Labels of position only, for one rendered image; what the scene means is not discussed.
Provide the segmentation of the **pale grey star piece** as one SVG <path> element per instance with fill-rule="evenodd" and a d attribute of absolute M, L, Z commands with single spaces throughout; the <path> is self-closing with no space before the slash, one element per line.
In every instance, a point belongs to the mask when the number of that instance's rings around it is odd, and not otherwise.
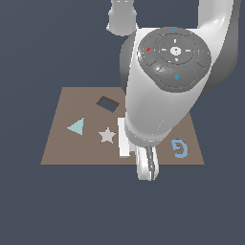
<path fill-rule="evenodd" d="M 109 142 L 113 143 L 113 137 L 116 135 L 115 132 L 112 132 L 109 127 L 107 127 L 103 132 L 100 132 L 101 143 Z"/>

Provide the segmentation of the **white rectangular block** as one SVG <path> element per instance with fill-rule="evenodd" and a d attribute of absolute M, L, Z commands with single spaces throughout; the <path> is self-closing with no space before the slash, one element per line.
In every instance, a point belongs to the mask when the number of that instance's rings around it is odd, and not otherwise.
<path fill-rule="evenodd" d="M 135 152 L 135 145 L 133 145 L 125 135 L 124 118 L 118 118 L 118 128 L 120 157 L 127 158 L 131 153 Z"/>

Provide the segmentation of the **brown board with square slot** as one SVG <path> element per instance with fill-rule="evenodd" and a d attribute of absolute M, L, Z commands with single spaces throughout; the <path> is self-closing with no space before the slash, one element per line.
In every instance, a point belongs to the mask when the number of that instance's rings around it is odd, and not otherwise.
<path fill-rule="evenodd" d="M 56 165 L 109 165 L 134 166 L 136 156 L 120 157 L 119 137 L 113 143 L 101 143 L 100 132 L 107 127 L 118 133 L 118 118 L 125 114 L 125 94 L 120 87 L 64 87 L 61 90 L 54 120 L 46 143 L 41 164 Z M 84 119 L 79 135 L 68 129 Z M 189 148 L 188 156 L 175 157 L 171 141 L 183 140 Z M 204 164 L 190 115 L 186 115 L 156 146 L 161 166 L 202 166 Z"/>

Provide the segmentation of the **light teal triangle piece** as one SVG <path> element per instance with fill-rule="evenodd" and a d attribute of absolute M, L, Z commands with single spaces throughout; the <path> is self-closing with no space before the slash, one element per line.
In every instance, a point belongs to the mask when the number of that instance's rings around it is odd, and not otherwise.
<path fill-rule="evenodd" d="M 74 122 L 72 125 L 68 126 L 68 129 L 71 130 L 72 132 L 81 135 L 83 131 L 83 123 L 84 123 L 84 119 L 80 119 Z"/>

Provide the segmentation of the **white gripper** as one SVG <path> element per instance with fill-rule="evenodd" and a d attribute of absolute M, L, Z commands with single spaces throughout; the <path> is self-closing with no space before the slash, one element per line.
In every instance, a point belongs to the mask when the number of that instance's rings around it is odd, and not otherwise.
<path fill-rule="evenodd" d="M 156 147 L 155 146 L 147 146 L 147 147 L 140 147 L 136 146 L 136 156 L 137 156 L 137 173 L 138 173 L 138 179 L 139 180 L 151 180 L 151 173 L 149 171 L 149 168 L 147 165 L 141 165 L 141 164 L 147 164 L 149 160 L 151 160 L 154 163 L 154 173 L 152 177 L 152 181 L 156 179 L 156 177 L 159 174 L 159 165 L 158 165 L 158 158 L 156 153 Z"/>

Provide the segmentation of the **blue curled letter piece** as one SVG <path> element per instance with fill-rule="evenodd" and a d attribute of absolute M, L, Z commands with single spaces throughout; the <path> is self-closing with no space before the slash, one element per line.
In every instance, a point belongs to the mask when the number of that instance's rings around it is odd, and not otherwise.
<path fill-rule="evenodd" d="M 183 159 L 188 156 L 189 148 L 183 140 L 175 139 L 171 141 L 171 144 L 176 158 Z"/>

